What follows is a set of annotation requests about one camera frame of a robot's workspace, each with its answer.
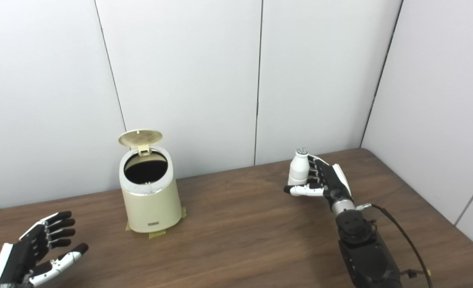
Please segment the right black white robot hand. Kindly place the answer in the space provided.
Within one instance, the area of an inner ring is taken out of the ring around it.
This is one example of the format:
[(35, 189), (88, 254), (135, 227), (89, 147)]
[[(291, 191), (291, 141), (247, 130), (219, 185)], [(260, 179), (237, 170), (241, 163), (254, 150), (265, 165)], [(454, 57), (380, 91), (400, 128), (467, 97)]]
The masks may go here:
[(284, 192), (293, 196), (324, 197), (334, 215), (355, 210), (356, 206), (348, 181), (338, 164), (330, 165), (318, 156), (306, 154), (296, 156), (302, 164), (308, 164), (306, 180), (292, 181), (289, 175)]

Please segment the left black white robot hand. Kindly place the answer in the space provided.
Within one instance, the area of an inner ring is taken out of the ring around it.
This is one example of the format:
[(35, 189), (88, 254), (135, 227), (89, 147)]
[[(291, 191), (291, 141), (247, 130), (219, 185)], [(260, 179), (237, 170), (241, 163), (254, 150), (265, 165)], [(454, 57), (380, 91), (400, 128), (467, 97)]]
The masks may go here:
[(71, 245), (76, 234), (71, 211), (57, 212), (35, 222), (17, 242), (0, 251), (0, 288), (37, 288), (77, 262), (89, 245), (80, 243), (57, 258), (43, 261), (53, 249)]

